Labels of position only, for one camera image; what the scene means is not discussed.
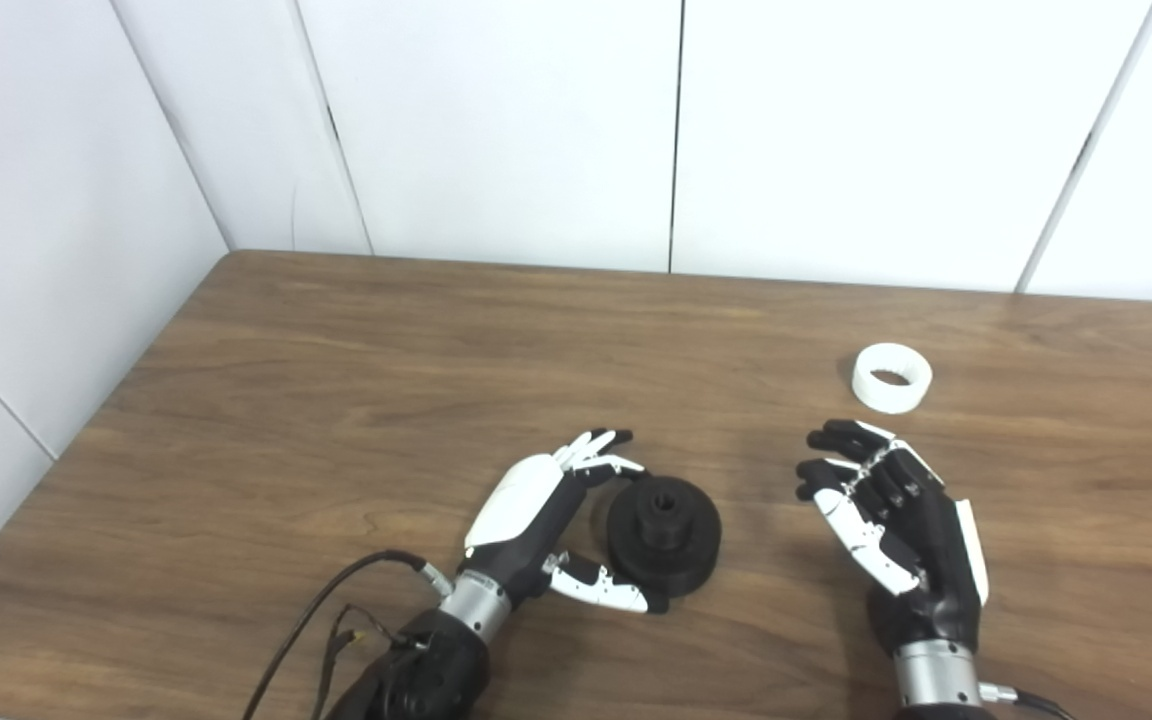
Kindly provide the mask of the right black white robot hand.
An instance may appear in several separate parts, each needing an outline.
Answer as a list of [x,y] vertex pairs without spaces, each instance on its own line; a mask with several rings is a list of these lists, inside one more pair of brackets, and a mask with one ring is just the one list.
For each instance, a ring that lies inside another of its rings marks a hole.
[[872,579],[879,647],[946,641],[977,652],[990,578],[972,505],[904,439],[865,420],[826,420],[806,445],[818,455],[796,465],[796,497]]

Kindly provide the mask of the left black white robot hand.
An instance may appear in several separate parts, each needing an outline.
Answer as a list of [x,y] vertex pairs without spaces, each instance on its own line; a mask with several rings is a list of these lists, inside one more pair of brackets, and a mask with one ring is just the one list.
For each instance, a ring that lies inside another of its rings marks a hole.
[[591,488],[612,479],[646,477],[639,462],[614,454],[632,441],[628,429],[593,429],[550,454],[521,458],[486,498],[463,541],[458,575],[484,582],[508,611],[548,591],[579,602],[664,615],[664,594],[608,564],[562,551],[559,541]]

